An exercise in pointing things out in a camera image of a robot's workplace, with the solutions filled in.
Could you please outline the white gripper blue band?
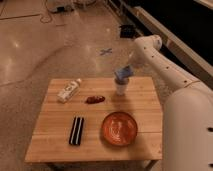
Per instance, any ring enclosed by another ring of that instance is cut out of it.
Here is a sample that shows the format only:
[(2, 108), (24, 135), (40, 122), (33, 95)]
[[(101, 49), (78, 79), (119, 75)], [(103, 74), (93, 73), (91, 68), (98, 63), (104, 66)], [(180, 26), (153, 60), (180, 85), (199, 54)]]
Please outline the white gripper blue band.
[(129, 83), (129, 78), (134, 75), (133, 69), (130, 65), (120, 68), (115, 71), (115, 85), (116, 93), (124, 95)]

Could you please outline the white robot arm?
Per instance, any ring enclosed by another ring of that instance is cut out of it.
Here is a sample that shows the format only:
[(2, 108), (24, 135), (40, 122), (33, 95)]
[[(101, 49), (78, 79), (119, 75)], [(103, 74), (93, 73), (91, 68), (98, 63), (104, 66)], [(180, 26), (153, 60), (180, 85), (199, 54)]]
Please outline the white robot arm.
[(162, 171), (213, 171), (213, 89), (161, 52), (158, 35), (138, 37), (129, 64), (115, 71), (120, 84), (133, 66), (148, 63), (173, 93), (163, 108)]

